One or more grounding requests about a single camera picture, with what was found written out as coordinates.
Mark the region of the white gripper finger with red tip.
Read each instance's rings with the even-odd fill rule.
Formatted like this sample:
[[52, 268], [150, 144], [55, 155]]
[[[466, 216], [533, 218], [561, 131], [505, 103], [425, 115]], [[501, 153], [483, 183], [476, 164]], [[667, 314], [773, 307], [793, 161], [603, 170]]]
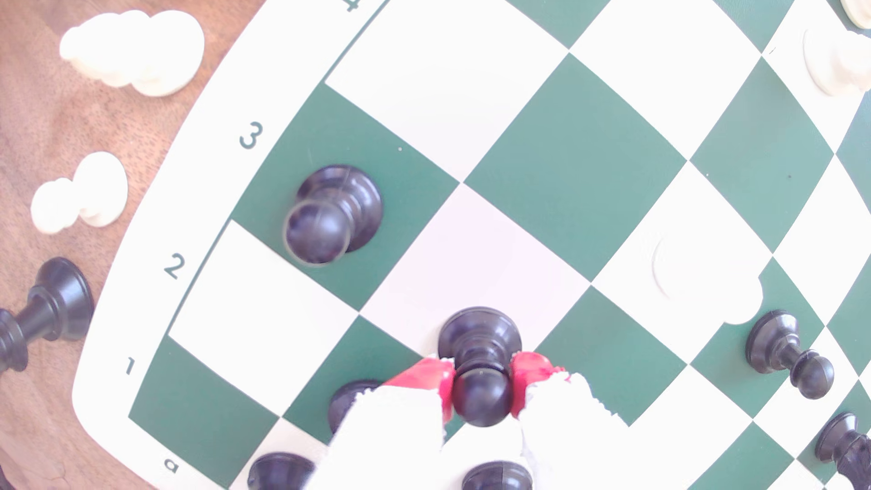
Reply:
[[354, 399], [307, 489], [437, 489], [451, 358], [423, 358]]
[[579, 372], [541, 353], [519, 351], [510, 361], [522, 454], [535, 489], [658, 489], [646, 446], [599, 400]]

